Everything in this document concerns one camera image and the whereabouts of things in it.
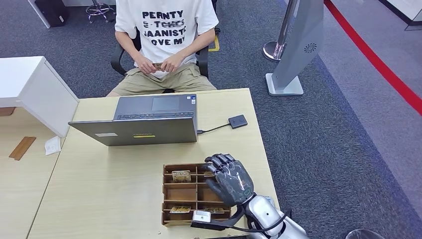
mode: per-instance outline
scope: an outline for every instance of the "speaker grille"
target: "speaker grille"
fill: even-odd
[[[311,52],[315,51],[316,49],[317,49],[317,45],[312,42],[312,43],[309,43],[308,45],[305,46],[304,52],[311,53]]]

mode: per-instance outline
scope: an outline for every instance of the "yellow label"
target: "yellow label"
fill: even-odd
[[[134,138],[154,138],[155,135],[136,135]]]

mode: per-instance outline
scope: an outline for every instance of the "black robotic glove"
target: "black robotic glove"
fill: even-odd
[[[230,154],[214,154],[205,159],[205,168],[211,171],[217,180],[205,182],[223,200],[233,207],[246,202],[253,195],[253,182],[240,161]]]

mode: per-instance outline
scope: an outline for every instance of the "laptop keyboard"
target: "laptop keyboard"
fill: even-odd
[[[156,117],[186,117],[192,116],[194,112],[174,112],[174,113],[153,113],[153,114],[133,114],[133,115],[118,115],[118,120],[132,120],[132,119],[143,119],[143,118],[156,118]]]

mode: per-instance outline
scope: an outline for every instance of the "red stripe on floor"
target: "red stripe on floor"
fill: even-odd
[[[372,63],[379,73],[396,89],[396,91],[411,105],[420,115],[422,115],[422,99],[413,92],[394,72],[375,54],[375,52],[366,44],[366,42],[353,29],[350,23],[341,15],[331,0],[324,0],[325,6],[347,33],[350,39],[355,43],[359,50]]]

